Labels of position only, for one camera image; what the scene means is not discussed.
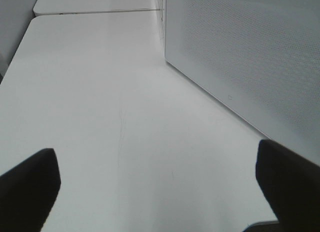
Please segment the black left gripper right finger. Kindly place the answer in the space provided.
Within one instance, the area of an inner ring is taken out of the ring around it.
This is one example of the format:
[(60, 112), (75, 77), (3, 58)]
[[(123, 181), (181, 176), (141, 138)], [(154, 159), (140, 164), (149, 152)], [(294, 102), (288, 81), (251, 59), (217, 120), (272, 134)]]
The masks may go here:
[(258, 145), (255, 177), (286, 232), (320, 230), (320, 168), (272, 140)]

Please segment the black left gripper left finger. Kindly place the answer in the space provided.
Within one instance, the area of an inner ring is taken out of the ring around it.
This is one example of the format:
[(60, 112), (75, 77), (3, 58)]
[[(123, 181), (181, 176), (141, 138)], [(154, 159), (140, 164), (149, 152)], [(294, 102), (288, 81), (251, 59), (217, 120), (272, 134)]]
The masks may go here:
[(28, 157), (0, 177), (0, 230), (39, 232), (61, 187), (54, 149)]

